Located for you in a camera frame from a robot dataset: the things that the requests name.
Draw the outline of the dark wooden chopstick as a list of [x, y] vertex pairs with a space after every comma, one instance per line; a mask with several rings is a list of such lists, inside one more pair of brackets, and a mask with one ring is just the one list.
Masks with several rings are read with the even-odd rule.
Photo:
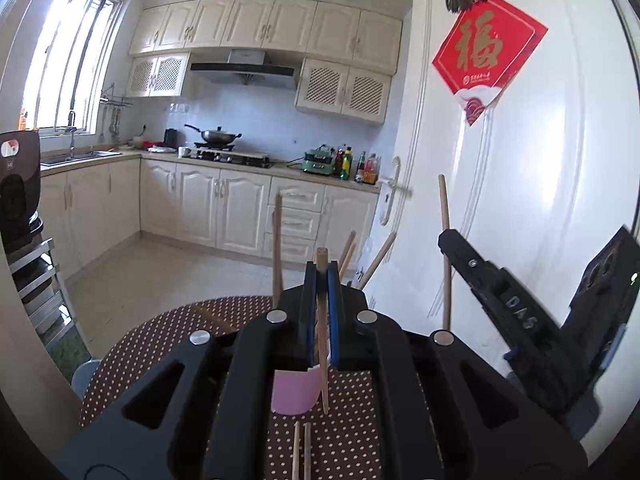
[[[443, 174], [438, 176], [438, 192], [440, 203], [440, 220], [442, 220], [442, 230], [450, 229], [450, 214], [447, 193], [446, 177]], [[442, 306], [442, 327], [445, 330], [451, 330], [451, 310], [452, 310], [452, 266], [449, 258], [444, 258], [444, 286], [442, 293], [444, 294], [444, 305]]]

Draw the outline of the wooden chopstick pile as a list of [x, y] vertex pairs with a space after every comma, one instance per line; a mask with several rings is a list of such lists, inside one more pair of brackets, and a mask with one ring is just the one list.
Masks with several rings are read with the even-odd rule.
[[300, 421], [296, 420], [293, 434], [293, 453], [292, 453], [292, 471], [291, 479], [299, 479], [300, 469]]

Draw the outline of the thin wooden chopstick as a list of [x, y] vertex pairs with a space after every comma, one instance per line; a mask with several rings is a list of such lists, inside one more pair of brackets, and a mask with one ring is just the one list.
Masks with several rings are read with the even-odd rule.
[[326, 299], [326, 271], [329, 265], [329, 252], [326, 248], [317, 249], [317, 349], [321, 376], [321, 396], [323, 414], [329, 414], [329, 327], [328, 300]]

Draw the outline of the wooden chopstick with ridges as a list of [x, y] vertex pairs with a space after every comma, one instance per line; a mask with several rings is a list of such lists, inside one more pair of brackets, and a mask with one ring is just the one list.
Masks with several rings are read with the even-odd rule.
[[355, 285], [356, 289], [363, 290], [367, 286], [370, 279], [375, 274], [375, 271], [378, 270], [378, 267], [381, 265], [387, 253], [390, 251], [390, 248], [392, 248], [394, 241], [396, 240], [396, 236], [396, 232], [391, 232], [390, 235], [386, 238], [384, 244], [381, 246], [380, 250], [370, 263], [370, 266], [367, 267], [367, 270], [364, 271], [362, 277]]

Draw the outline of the pink cylindrical utensil holder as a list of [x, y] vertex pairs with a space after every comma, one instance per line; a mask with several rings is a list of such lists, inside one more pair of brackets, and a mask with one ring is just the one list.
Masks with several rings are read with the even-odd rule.
[[317, 403], [321, 392], [320, 366], [274, 372], [271, 411], [278, 415], [297, 416], [309, 412]]

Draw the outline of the brown polka dot tablecloth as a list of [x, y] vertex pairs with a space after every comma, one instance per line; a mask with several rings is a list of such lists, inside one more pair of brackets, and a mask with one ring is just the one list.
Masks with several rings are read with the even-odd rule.
[[[367, 309], [329, 300], [331, 337], [355, 346], [380, 402], [386, 479], [444, 475], [405, 332]], [[267, 460], [274, 373], [301, 367], [312, 347], [314, 302], [285, 292], [280, 308], [237, 333], [191, 334], [105, 410], [60, 467], [71, 479], [260, 479]]]

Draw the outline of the wooden chopstick on table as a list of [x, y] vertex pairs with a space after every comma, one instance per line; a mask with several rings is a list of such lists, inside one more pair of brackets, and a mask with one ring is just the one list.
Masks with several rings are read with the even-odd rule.
[[303, 479], [311, 480], [311, 423], [304, 423], [304, 460]]

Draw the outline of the white door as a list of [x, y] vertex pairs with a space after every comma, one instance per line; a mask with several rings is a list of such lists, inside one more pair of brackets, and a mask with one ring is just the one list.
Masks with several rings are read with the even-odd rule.
[[396, 196], [373, 247], [395, 243], [367, 284], [406, 330], [442, 327], [438, 179], [450, 221], [563, 322], [582, 272], [620, 228], [638, 229], [639, 90], [620, 0], [506, 0], [547, 32], [474, 124], [433, 66], [454, 24], [413, 0], [394, 153]]

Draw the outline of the metal shelf rack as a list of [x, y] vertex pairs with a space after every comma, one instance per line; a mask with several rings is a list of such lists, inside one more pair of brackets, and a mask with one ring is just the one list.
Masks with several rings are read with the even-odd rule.
[[51, 351], [76, 327], [76, 314], [51, 237], [35, 236], [8, 255], [9, 269], [26, 315], [43, 347]]

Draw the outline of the lower cream cabinets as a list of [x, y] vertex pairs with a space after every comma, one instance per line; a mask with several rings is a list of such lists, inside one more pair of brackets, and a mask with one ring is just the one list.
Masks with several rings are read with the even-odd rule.
[[41, 167], [38, 211], [72, 278], [112, 249], [151, 234], [268, 259], [272, 213], [282, 205], [282, 258], [304, 263], [317, 248], [338, 256], [370, 234], [378, 188], [285, 170], [226, 167], [174, 155], [102, 152]]

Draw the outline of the green bottle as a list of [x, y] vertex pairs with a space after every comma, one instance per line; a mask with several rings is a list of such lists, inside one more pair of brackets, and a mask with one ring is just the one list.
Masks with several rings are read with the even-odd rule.
[[340, 178], [343, 181], [348, 181], [351, 173], [352, 173], [352, 148], [348, 146], [343, 151]]

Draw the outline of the green electric cooker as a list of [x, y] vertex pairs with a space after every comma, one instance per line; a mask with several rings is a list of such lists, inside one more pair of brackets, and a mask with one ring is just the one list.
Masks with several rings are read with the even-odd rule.
[[330, 176], [334, 173], [334, 154], [334, 148], [329, 148], [326, 144], [306, 151], [302, 161], [303, 172]]

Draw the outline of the black electric kettle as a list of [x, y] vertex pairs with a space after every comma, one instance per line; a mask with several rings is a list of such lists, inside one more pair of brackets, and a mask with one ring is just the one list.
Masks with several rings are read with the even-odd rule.
[[163, 144], [165, 148], [173, 148], [176, 150], [179, 147], [179, 133], [176, 129], [168, 128], [164, 132]]

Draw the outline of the black wok with lid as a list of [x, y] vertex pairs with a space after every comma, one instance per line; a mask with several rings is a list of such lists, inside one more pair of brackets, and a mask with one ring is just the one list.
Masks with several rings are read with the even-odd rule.
[[220, 127], [217, 127], [216, 129], [200, 129], [189, 124], [184, 124], [184, 126], [196, 131], [201, 136], [203, 142], [207, 145], [227, 146], [232, 144], [235, 140], [242, 138], [241, 133], [230, 133], [222, 130]]

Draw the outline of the window with bars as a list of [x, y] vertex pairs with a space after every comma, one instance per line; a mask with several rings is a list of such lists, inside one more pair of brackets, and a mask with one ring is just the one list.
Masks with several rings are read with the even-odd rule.
[[18, 126], [42, 136], [96, 125], [119, 0], [53, 0], [26, 78]]

